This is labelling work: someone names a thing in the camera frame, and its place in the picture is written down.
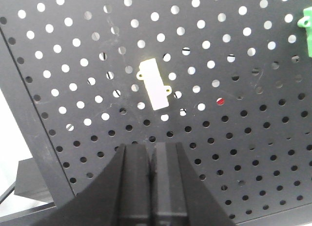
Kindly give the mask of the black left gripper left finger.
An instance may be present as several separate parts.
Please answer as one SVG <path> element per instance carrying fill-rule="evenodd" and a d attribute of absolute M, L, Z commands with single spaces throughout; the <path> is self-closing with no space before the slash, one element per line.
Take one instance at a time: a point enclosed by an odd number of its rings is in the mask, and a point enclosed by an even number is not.
<path fill-rule="evenodd" d="M 148 226 L 150 168 L 146 147 L 120 145 L 100 175 L 37 226 Z"/>

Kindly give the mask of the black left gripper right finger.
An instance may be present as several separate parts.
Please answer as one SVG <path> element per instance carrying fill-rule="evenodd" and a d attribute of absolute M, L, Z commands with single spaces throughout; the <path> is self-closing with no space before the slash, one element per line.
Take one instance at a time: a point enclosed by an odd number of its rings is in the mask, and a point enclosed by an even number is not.
<path fill-rule="evenodd" d="M 156 143 L 152 161 L 154 226 L 233 226 L 206 188 L 181 143 Z"/>

